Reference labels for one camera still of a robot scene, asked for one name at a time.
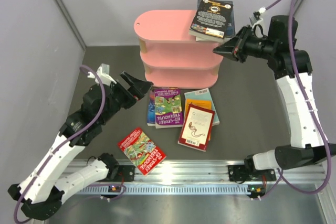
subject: book with snake illustration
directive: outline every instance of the book with snake illustration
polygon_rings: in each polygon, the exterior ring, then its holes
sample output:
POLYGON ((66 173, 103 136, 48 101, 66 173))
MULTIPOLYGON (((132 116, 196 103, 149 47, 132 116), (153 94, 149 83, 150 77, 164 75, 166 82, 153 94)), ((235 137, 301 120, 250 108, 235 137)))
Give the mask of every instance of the book with snake illustration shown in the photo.
POLYGON ((143 175, 147 175, 166 158, 162 150, 140 128, 136 128, 119 142, 118 147, 143 175))
POLYGON ((178 143, 200 151, 206 151, 215 111, 189 105, 178 143))

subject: children's book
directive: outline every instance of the children's book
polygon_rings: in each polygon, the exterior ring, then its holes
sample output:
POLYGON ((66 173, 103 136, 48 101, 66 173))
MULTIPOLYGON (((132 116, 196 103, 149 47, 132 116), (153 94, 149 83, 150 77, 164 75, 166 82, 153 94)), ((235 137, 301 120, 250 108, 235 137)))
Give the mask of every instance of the children's book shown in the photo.
POLYGON ((184 108, 184 121, 185 121, 185 116, 187 114, 189 105, 193 104, 201 108, 205 108, 208 110, 211 110, 212 107, 212 102, 211 101, 202 101, 202 100, 194 100, 194 99, 186 99, 185 100, 185 108, 184 108))
POLYGON ((212 103, 211 110, 215 111, 215 118, 214 118, 213 126, 219 124, 218 114, 217 114, 217 111, 216 111, 216 108, 215 108, 215 105, 214 105, 214 101, 212 100, 212 97, 211 97, 211 94, 210 94, 210 91, 209 91, 208 88, 187 92, 187 93, 184 93, 184 96, 185 96, 185 99, 211 101, 211 103, 212 103))
POLYGON ((179 89, 156 89, 155 95, 155 127, 182 127, 183 113, 181 92, 179 89))
POLYGON ((215 111, 189 105, 178 144, 206 151, 215 111))
POLYGON ((118 147, 143 175, 147 175, 166 155, 140 128, 136 128, 121 142, 118 147))
POLYGON ((149 103, 148 103, 148 111, 147 111, 147 125, 155 126, 155 96, 154 96, 155 88, 152 87, 149 91, 149 103))

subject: pink bookshelf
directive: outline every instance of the pink bookshelf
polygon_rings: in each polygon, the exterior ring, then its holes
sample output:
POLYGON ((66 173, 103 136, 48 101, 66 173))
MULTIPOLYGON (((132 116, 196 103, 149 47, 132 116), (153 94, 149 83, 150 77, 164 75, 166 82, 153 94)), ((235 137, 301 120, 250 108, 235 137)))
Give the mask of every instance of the pink bookshelf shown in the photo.
POLYGON ((202 89, 214 85, 222 56, 218 43, 188 34, 195 10, 151 10, 134 23, 146 79, 159 87, 202 89))

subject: book cover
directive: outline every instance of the book cover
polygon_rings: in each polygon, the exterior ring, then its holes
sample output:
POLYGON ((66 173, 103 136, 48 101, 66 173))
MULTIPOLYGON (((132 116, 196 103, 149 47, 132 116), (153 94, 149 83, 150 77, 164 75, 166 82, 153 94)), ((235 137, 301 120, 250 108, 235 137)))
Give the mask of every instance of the book cover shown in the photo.
POLYGON ((187 92, 187 93, 184 93, 184 96, 185 96, 185 99, 211 101, 212 103, 211 110, 215 111, 215 118, 214 118, 213 126, 219 124, 218 114, 215 108, 214 101, 212 100, 209 88, 187 92))
POLYGON ((203 152, 206 151, 214 116, 213 110, 190 104, 178 143, 203 152))
POLYGON ((162 150, 140 128, 120 141, 118 147, 143 175, 147 175, 166 158, 162 150))
POLYGON ((152 87, 149 92, 149 103, 147 110, 147 125, 155 126, 155 95, 154 88, 152 87))
POLYGON ((204 108, 204 109, 208 109, 211 110, 212 108, 212 103, 211 101, 202 101, 202 100, 194 100, 194 99, 186 99, 185 100, 185 107, 184 107, 184 121, 185 121, 185 117, 187 115, 187 111, 189 108, 189 105, 193 104, 195 106, 204 108))
POLYGON ((201 0, 191 23, 189 34, 223 43, 233 4, 215 0, 201 0))
POLYGON ((179 89, 156 89, 155 95, 155 127, 182 127, 183 113, 181 92, 179 89))
MULTIPOLYGON (((225 3, 229 3, 229 4, 232 5, 231 17, 228 21, 227 28, 224 32, 224 42, 227 42, 236 35, 234 7, 233 7, 233 2, 232 1, 223 0, 223 1, 220 1, 220 2, 225 2, 225 3)), ((197 9, 200 6, 200 3, 201 3, 201 0, 197 0, 197 9)), ((208 41, 208 40, 196 37, 196 41, 208 41)))

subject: white cable tie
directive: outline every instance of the white cable tie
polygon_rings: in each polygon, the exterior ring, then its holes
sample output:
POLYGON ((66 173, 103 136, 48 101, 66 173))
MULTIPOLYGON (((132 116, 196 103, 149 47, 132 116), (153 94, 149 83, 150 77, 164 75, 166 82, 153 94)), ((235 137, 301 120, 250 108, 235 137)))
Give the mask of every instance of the white cable tie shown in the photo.
POLYGON ((52 153, 52 152, 53 152, 53 150, 50 148, 50 149, 49 149, 49 156, 55 156, 55 154, 52 153))
POLYGON ((262 8, 259 9, 258 12, 259 12, 260 14, 262 14, 262 13, 264 13, 265 11, 266 11, 266 8, 263 6, 262 8))
POLYGON ((38 177, 40 177, 40 175, 37 175, 37 171, 36 171, 36 170, 33 171, 33 177, 34 177, 34 178, 38 178, 38 177))

